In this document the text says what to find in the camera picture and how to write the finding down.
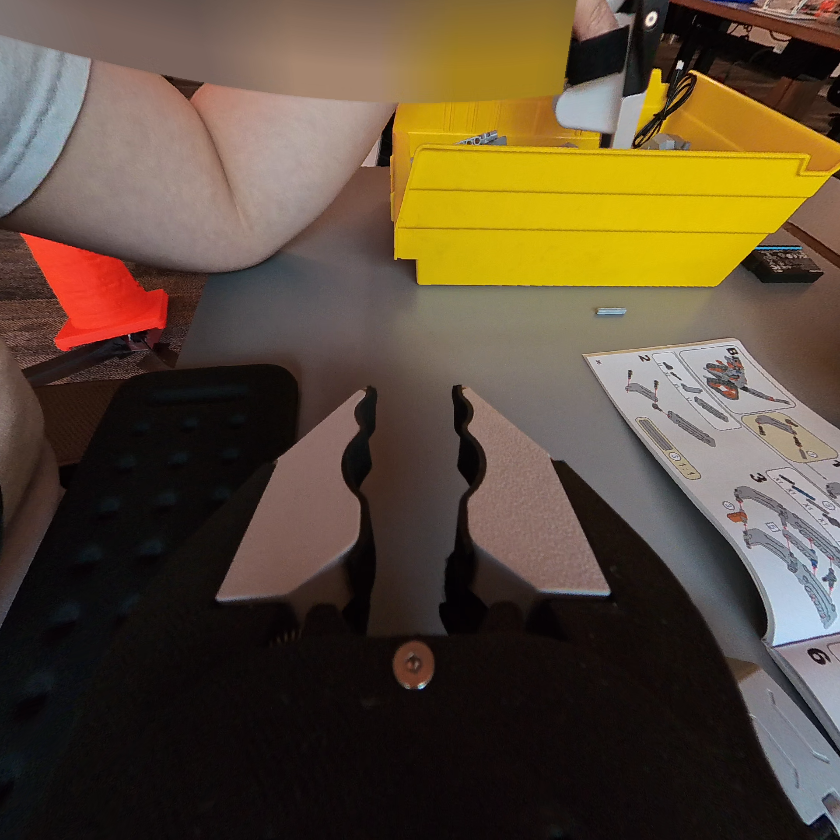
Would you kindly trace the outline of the light grey shirt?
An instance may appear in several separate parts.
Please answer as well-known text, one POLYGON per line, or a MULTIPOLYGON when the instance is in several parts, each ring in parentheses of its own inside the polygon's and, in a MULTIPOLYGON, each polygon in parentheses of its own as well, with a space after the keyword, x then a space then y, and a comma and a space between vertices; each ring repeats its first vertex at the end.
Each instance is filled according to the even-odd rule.
MULTIPOLYGON (((88 85, 90 60, 1 37, 1 215, 56 163, 88 85)), ((1 617, 5 618, 62 490, 32 386, 1 343, 1 617)))

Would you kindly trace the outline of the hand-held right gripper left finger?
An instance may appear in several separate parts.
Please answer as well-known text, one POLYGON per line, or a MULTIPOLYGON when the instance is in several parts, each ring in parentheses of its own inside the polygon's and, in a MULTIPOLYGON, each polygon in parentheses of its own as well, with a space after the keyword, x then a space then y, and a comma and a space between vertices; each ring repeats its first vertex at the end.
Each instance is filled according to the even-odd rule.
POLYGON ((361 483, 371 470, 376 390, 352 394, 278 458, 218 602, 368 611, 375 545, 361 483))

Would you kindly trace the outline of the person's left hand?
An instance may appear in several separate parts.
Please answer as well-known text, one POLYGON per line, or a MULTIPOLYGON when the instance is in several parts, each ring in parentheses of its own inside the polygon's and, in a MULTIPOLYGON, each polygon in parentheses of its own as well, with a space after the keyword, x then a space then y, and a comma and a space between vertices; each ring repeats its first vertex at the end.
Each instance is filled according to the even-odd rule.
POLYGON ((579 42, 598 38, 621 28, 607 1, 580 0, 576 2, 573 35, 579 42))

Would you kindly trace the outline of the building instruction booklet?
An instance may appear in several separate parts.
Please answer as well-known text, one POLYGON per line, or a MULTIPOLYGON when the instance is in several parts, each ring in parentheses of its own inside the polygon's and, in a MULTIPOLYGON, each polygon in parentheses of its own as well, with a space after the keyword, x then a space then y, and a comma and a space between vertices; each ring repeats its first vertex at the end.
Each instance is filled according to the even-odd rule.
POLYGON ((584 358, 739 554, 763 600, 764 644, 838 738, 838 429, 736 339, 584 358))

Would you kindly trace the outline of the grey toy panel assembly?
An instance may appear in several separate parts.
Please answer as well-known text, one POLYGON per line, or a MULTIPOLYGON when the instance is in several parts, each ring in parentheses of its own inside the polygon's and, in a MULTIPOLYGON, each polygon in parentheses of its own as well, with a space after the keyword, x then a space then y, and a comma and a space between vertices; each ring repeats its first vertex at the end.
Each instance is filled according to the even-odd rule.
POLYGON ((837 753, 761 667, 735 658, 728 666, 782 790, 817 838, 838 838, 837 753))

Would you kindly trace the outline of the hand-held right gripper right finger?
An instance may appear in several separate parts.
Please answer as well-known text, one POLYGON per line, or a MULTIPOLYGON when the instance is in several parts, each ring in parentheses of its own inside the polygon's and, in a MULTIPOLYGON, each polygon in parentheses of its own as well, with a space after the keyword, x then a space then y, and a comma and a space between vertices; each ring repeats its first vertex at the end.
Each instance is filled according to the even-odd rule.
POLYGON ((472 389, 456 385, 453 400, 468 489, 447 562, 447 605, 609 596, 549 453, 472 389))

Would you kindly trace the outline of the black box with blue edge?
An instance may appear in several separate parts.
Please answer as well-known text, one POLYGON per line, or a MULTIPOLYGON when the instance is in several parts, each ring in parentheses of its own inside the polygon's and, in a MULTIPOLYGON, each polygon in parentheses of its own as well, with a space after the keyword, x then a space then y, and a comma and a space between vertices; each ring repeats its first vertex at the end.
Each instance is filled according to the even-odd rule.
POLYGON ((815 282, 823 270, 804 252, 801 245, 764 245, 755 248, 742 266, 763 283, 815 282))

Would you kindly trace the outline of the brown background table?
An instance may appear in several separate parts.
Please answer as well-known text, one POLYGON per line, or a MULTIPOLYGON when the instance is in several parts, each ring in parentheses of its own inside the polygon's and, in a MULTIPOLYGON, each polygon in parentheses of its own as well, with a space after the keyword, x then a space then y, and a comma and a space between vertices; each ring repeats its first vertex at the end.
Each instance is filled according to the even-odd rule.
POLYGON ((817 80, 829 78, 838 67, 838 22, 829 17, 791 17, 770 14, 747 3, 672 1, 665 18, 665 32, 679 37, 678 60, 686 68, 709 75, 716 58, 747 60, 762 52, 762 44, 731 35, 731 25, 750 26, 792 42, 775 55, 772 47, 763 58, 766 66, 782 76, 805 75, 817 80))

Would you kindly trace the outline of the yellow plastic bin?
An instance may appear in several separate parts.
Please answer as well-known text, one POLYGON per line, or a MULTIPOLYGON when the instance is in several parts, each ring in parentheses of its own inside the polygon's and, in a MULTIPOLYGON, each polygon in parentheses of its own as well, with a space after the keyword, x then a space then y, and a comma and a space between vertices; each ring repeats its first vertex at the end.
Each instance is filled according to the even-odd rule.
POLYGON ((839 146, 696 78, 664 125, 688 151, 440 143, 559 126, 553 101, 401 105, 395 257, 421 285, 716 286, 838 170, 839 146))

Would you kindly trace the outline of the pile of toy building parts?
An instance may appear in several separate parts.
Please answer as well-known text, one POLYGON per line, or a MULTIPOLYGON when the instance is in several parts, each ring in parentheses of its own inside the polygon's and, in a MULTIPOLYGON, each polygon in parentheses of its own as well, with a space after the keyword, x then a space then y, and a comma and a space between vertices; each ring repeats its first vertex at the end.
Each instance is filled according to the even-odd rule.
POLYGON ((458 137, 454 134, 440 134, 436 141, 465 146, 494 145, 583 149, 591 145, 592 141, 597 146, 599 137, 600 135, 598 133, 578 129, 565 129, 557 125, 550 125, 545 130, 498 129, 458 137))

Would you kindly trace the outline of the black studded foam mat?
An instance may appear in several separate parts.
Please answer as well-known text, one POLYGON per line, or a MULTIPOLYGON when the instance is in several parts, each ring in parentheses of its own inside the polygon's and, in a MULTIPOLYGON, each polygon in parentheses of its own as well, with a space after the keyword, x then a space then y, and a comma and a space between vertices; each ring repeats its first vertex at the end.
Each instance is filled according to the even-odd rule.
POLYGON ((2 626, 2 727, 74 695, 167 557, 289 448, 273 364, 144 374, 113 397, 2 626))

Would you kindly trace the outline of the orange traffic cone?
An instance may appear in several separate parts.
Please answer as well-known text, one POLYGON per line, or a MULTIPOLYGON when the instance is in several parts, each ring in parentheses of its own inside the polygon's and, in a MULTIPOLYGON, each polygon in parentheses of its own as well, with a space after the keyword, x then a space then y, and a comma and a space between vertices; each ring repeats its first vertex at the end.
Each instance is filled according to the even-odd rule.
POLYGON ((165 327, 167 294, 144 290, 121 260, 23 238, 68 317, 55 338, 59 350, 165 327))

